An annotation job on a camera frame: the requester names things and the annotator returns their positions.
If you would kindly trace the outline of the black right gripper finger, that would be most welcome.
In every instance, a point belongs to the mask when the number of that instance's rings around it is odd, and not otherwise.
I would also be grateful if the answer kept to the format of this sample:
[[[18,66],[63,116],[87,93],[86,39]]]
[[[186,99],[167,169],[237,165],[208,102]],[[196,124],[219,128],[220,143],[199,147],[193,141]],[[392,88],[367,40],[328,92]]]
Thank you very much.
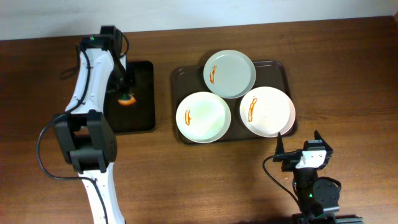
[[[278,132],[277,135],[277,145],[276,145],[276,149],[275,149],[275,153],[276,154],[283,154],[284,151],[284,144],[283,144],[283,140],[282,140],[282,135],[280,132]]]
[[[321,137],[320,133],[315,130],[314,131],[314,140],[316,143],[325,144],[325,140]]]

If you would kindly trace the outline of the green and orange sponge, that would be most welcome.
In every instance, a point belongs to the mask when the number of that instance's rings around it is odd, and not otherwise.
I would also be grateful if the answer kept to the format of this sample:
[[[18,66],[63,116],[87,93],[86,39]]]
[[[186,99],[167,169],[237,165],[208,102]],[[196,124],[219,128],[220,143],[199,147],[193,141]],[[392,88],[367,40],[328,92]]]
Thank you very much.
[[[131,106],[136,103],[136,99],[132,93],[123,93],[118,98],[118,103],[122,106]]]

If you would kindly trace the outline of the cream white plate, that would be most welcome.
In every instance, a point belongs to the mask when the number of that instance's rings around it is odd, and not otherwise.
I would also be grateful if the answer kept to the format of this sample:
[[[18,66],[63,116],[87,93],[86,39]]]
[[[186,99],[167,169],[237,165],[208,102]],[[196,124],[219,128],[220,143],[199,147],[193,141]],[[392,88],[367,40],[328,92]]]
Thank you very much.
[[[231,111],[220,96],[199,91],[180,102],[175,121],[184,137],[205,144],[215,142],[226,134],[231,124]]]

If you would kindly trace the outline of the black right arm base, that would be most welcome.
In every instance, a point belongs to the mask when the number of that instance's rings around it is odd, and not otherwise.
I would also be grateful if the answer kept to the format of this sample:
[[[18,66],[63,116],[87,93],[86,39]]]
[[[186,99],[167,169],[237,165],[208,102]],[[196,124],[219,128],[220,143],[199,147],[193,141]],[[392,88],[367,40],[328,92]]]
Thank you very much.
[[[295,214],[291,217],[292,224],[364,224],[362,217],[355,215],[338,216],[335,215],[323,218],[305,218],[302,214]]]

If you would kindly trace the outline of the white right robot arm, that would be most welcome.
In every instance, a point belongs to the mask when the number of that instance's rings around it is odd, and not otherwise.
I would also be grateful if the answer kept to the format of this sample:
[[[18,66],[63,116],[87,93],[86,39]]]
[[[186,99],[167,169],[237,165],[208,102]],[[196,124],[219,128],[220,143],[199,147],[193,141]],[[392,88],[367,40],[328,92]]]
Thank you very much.
[[[333,215],[340,210],[341,183],[330,177],[320,177],[318,171],[326,167],[333,149],[314,132],[314,139],[305,141],[302,149],[285,152],[282,136],[277,137],[274,162],[281,162],[282,172],[292,172],[293,186],[300,211],[311,219]]]

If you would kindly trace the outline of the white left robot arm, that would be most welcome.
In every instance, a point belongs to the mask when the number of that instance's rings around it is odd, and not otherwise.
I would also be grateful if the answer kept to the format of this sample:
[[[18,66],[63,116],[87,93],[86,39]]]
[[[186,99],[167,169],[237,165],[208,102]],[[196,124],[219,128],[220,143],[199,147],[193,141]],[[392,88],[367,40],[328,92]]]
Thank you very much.
[[[78,46],[80,67],[73,96],[65,112],[51,124],[65,162],[85,186],[95,223],[125,223],[113,178],[116,136],[104,115],[109,86],[125,89],[125,42],[122,34],[83,38]]]

